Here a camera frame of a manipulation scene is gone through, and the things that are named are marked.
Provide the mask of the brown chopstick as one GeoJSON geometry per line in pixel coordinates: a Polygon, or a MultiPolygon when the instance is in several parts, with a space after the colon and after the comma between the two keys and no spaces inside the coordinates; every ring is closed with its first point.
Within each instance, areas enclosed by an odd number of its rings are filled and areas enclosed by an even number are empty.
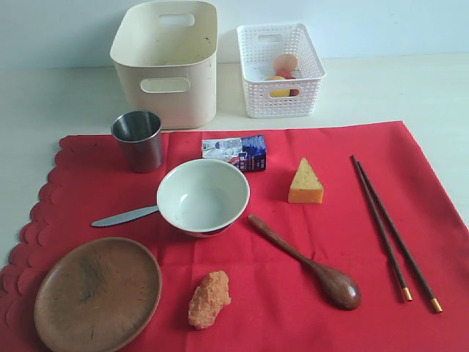
{"type": "Polygon", "coordinates": [[[357,158],[354,155],[352,155],[351,159],[352,159],[353,165],[355,167],[355,170],[358,174],[358,178],[361,182],[363,191],[366,195],[366,199],[367,199],[367,202],[369,204],[370,210],[372,212],[373,218],[376,222],[380,237],[383,241],[384,248],[385,248],[385,253],[387,255],[388,261],[389,261],[389,263],[390,263],[390,265],[391,265],[391,267],[392,267],[392,269],[393,269],[393,271],[396,275],[396,280],[399,283],[399,287],[400,287],[400,290],[402,292],[403,299],[404,299],[404,301],[412,301],[413,297],[412,297],[411,292],[410,292],[410,290],[407,286],[407,282],[404,278],[404,275],[402,273],[400,265],[399,265],[399,263],[396,259],[396,255],[394,253],[391,242],[388,238],[388,235],[387,235],[387,232],[385,230],[384,224],[383,224],[383,222],[380,218],[380,214],[378,212],[377,206],[374,203],[372,193],[369,190],[369,187],[367,186],[364,173],[361,170],[361,167],[360,167],[360,164],[359,164],[357,158]]]}
{"type": "Polygon", "coordinates": [[[432,288],[429,286],[426,278],[424,277],[421,269],[418,266],[418,263],[416,262],[414,256],[411,254],[410,250],[408,249],[406,243],[404,242],[402,236],[400,235],[398,229],[396,228],[396,225],[394,224],[394,221],[392,220],[390,214],[388,213],[386,207],[384,206],[383,201],[381,200],[379,194],[377,193],[376,189],[372,185],[371,180],[369,179],[368,175],[366,174],[362,163],[359,161],[360,167],[362,172],[364,173],[365,180],[367,183],[367,186],[369,187],[369,190],[372,193],[373,200],[375,205],[377,206],[378,212],[380,214],[380,218],[383,222],[383,219],[385,219],[388,223],[388,229],[389,231],[393,234],[396,242],[398,243],[398,246],[402,250],[402,254],[404,258],[406,259],[407,263],[413,270],[413,273],[415,274],[416,279],[418,280],[419,284],[421,285],[422,289],[424,290],[424,293],[426,297],[428,298],[433,310],[436,313],[440,313],[443,311],[443,308],[440,305],[440,302],[438,301],[436,295],[433,293],[432,288]]]}

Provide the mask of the brown wooden plate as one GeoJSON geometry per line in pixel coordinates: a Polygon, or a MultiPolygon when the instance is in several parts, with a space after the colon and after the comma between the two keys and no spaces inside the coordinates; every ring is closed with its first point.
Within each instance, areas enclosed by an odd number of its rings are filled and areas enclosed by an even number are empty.
{"type": "Polygon", "coordinates": [[[51,351],[117,351],[155,313],[162,275],[153,254],[127,238],[101,238],[66,254],[44,278],[34,323],[51,351]]]}

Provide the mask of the brown egg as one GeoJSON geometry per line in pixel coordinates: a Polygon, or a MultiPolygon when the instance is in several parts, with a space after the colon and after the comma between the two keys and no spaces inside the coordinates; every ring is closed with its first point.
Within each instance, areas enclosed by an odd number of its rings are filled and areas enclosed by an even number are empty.
{"type": "Polygon", "coordinates": [[[294,71],[298,66],[298,58],[294,54],[281,54],[274,59],[275,70],[294,71]]]}

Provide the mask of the red sausage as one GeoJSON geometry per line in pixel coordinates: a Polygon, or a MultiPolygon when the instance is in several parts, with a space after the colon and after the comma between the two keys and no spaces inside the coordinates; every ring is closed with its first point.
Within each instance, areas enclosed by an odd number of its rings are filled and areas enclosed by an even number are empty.
{"type": "MultiPolygon", "coordinates": [[[[294,80],[295,77],[292,75],[292,73],[286,69],[278,69],[276,71],[276,75],[279,76],[279,77],[282,77],[284,79],[289,79],[289,80],[294,80]]],[[[299,90],[298,89],[291,89],[290,90],[290,93],[289,93],[289,96],[290,97],[293,97],[293,96],[297,96],[299,95],[299,90]]]]}

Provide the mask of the white perforated plastic basket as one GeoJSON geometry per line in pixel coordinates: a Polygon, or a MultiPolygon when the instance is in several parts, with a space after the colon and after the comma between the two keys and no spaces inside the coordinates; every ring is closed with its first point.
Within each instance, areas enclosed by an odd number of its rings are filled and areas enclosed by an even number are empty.
{"type": "Polygon", "coordinates": [[[249,117],[301,117],[312,112],[325,70],[305,25],[239,26],[237,41],[249,117]]]}

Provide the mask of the red scalloped cloth mat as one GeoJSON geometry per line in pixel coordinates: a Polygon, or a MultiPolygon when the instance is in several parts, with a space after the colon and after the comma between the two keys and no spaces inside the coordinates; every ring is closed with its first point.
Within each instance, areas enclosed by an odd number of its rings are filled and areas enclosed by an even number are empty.
{"type": "Polygon", "coordinates": [[[154,214],[161,179],[217,132],[163,135],[166,160],[129,170],[110,136],[67,136],[1,270],[1,349],[44,351],[34,305],[53,265],[107,237],[161,270],[147,327],[126,351],[466,351],[468,229],[402,122],[264,131],[245,213],[213,238],[154,214]]]}

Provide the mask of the yellow cheese wedge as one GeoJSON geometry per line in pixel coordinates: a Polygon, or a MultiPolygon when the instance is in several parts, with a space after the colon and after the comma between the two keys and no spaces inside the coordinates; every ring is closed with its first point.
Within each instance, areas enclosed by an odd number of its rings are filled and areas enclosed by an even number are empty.
{"type": "Polygon", "coordinates": [[[306,158],[301,158],[289,187],[289,203],[321,204],[324,187],[306,158]]]}

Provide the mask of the right brown chopstick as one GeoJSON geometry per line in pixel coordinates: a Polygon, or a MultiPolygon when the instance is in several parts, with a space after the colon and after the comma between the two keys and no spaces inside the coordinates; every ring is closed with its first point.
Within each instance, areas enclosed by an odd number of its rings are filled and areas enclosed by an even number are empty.
{"type": "Polygon", "coordinates": [[[375,205],[377,206],[378,212],[380,214],[380,218],[383,222],[383,219],[385,219],[388,223],[388,229],[389,231],[393,234],[396,242],[398,243],[398,246],[402,250],[402,254],[404,258],[406,259],[407,263],[413,270],[413,273],[415,274],[416,279],[418,280],[419,284],[421,285],[422,289],[424,290],[424,293],[426,297],[428,298],[433,310],[436,313],[440,313],[443,311],[443,308],[440,305],[440,302],[438,301],[436,295],[433,293],[432,288],[429,286],[426,278],[424,277],[421,269],[418,266],[418,263],[416,262],[414,256],[411,254],[410,250],[408,249],[406,243],[404,242],[402,236],[400,235],[398,229],[396,228],[396,225],[394,224],[394,221],[392,220],[390,214],[388,213],[386,207],[384,206],[383,201],[381,200],[379,194],[377,193],[376,189],[372,185],[371,180],[369,179],[368,175],[366,174],[362,163],[359,161],[360,167],[362,172],[364,173],[365,180],[367,183],[367,186],[369,187],[369,190],[372,193],[373,200],[375,205]]]}

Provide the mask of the orange fried chicken piece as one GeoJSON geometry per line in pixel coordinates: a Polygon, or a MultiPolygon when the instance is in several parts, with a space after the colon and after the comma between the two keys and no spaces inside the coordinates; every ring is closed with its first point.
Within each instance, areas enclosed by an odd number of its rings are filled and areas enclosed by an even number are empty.
{"type": "Polygon", "coordinates": [[[188,322],[195,329],[208,328],[214,324],[220,311],[231,302],[227,273],[210,272],[193,293],[188,306],[188,322]]]}

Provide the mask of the left brown chopstick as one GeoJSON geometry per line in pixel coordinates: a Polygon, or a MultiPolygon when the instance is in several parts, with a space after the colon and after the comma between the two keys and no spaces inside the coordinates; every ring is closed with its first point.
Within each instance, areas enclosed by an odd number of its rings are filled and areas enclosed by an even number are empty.
{"type": "Polygon", "coordinates": [[[358,174],[358,178],[361,182],[363,191],[366,195],[366,199],[367,199],[367,202],[369,204],[370,210],[372,212],[373,218],[376,222],[380,237],[383,241],[384,248],[385,248],[385,253],[387,255],[388,261],[389,261],[389,263],[390,263],[390,265],[391,265],[391,267],[392,267],[392,269],[393,269],[393,271],[396,275],[396,280],[399,283],[399,287],[400,287],[400,290],[402,292],[403,299],[404,299],[404,301],[412,301],[413,297],[412,297],[411,292],[410,292],[410,290],[407,286],[407,282],[404,278],[404,275],[402,273],[400,265],[399,265],[399,263],[396,259],[396,255],[394,253],[391,242],[388,238],[388,235],[387,235],[387,232],[385,230],[384,224],[383,224],[383,222],[380,218],[380,214],[378,212],[377,206],[374,203],[372,193],[369,190],[369,187],[367,186],[364,173],[361,170],[361,167],[360,167],[360,164],[359,164],[357,158],[354,155],[352,155],[351,159],[352,159],[353,165],[355,167],[355,170],[358,174]]]}

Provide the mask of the dark wooden spoon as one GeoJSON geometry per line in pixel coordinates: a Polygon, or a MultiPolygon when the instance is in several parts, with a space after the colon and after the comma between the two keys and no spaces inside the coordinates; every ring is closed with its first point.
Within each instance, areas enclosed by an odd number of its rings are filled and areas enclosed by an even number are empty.
{"type": "Polygon", "coordinates": [[[248,220],[268,241],[309,269],[315,275],[323,293],[333,305],[347,311],[359,307],[362,298],[361,291],[358,284],[350,276],[335,268],[307,258],[294,246],[287,243],[257,215],[248,215],[248,220]]]}

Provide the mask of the silver butter knife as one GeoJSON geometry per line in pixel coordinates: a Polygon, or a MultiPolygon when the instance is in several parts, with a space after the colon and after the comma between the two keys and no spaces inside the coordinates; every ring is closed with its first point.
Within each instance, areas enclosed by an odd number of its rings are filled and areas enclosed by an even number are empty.
{"type": "Polygon", "coordinates": [[[92,227],[110,227],[110,226],[114,226],[118,224],[124,224],[126,222],[140,219],[142,217],[148,216],[158,211],[159,211],[159,208],[157,205],[130,210],[125,213],[120,213],[120,214],[110,216],[105,219],[94,221],[91,223],[91,226],[92,227]]]}

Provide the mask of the cream plastic tub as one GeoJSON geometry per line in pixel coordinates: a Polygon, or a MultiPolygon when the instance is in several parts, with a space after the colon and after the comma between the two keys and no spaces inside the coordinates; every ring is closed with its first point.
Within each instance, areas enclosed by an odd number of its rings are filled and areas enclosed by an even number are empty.
{"type": "Polygon", "coordinates": [[[124,15],[110,57],[129,108],[165,129],[198,128],[216,114],[218,14],[205,1],[150,1],[124,15]]]}

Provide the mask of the yellow lemon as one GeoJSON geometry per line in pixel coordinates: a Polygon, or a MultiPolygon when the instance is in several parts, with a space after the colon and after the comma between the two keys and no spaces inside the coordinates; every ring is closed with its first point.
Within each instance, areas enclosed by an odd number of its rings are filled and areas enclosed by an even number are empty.
{"type": "MultiPolygon", "coordinates": [[[[271,76],[268,78],[268,81],[280,81],[286,80],[283,76],[271,76]]],[[[275,89],[270,92],[270,97],[272,98],[285,98],[290,96],[290,89],[275,89]]]]}

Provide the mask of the blue white milk carton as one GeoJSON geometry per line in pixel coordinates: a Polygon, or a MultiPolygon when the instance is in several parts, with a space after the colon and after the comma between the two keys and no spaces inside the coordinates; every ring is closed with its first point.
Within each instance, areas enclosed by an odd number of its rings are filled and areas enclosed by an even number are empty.
{"type": "Polygon", "coordinates": [[[202,157],[225,161],[241,172],[265,171],[267,147],[263,135],[205,139],[202,141],[202,157]]]}

